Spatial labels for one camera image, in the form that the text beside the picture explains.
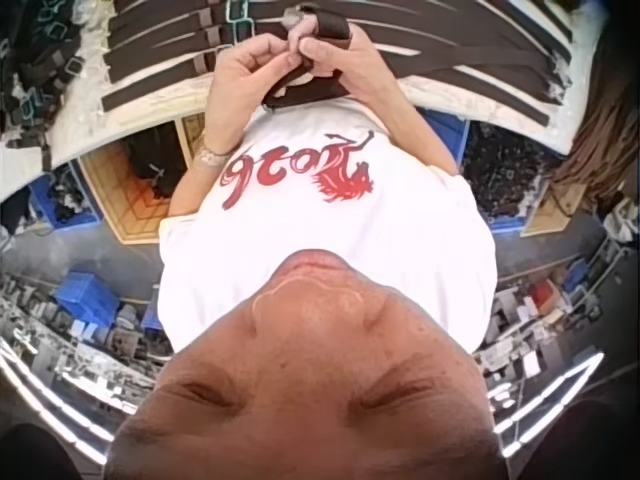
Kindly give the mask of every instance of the hand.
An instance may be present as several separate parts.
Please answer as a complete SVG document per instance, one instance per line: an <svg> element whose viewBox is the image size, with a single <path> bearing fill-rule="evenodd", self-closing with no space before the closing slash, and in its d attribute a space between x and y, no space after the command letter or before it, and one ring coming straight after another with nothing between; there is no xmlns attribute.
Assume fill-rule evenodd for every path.
<svg viewBox="0 0 640 480"><path fill-rule="evenodd" d="M299 54L274 35L250 38L218 55L205 111L205 145L223 155L244 136L251 115L282 77L298 67Z"/></svg>
<svg viewBox="0 0 640 480"><path fill-rule="evenodd" d="M311 73L315 76L330 76L340 70L340 83L376 111L402 93L395 76L365 31L352 23L349 26L351 45L344 50L311 37L317 32L318 20L315 15L307 15L289 32L289 47L313 60Z"/></svg>

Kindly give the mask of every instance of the workbench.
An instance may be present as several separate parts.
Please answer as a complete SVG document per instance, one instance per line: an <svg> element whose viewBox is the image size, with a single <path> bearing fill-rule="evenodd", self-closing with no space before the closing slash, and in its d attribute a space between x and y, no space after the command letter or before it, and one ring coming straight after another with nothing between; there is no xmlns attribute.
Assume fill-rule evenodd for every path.
<svg viewBox="0 0 640 480"><path fill-rule="evenodd" d="M438 81L409 77L400 80L400 84L416 106L489 122L539 141L559 153L567 154L586 108L591 63L604 14L597 3L582 7L571 18L563 13L567 17L566 22L571 24L574 30L574 42L568 45L557 27L545 17L533 12L529 2L512 0L512 3L523 11L531 12L530 16L563 41L573 56L569 71L573 85L567 90L561 107L528 99L531 103L535 102L536 108L550 116L551 122L548 127L542 127L494 100ZM81 76L70 84L65 96L65 105L48 134L54 168L119 138L204 110L211 75L183 81L107 114L102 113L101 97L114 89L107 80L107 67L102 58L106 51L106 24L112 14L112 5L100 2L99 9L99 12L94 13L89 28L83 31L82 46L78 52L85 58L85 68ZM186 55L145 69L119 82L117 87L133 83L192 56L194 55ZM0 143L0 201L41 173L39 149L9 150Z"/></svg>

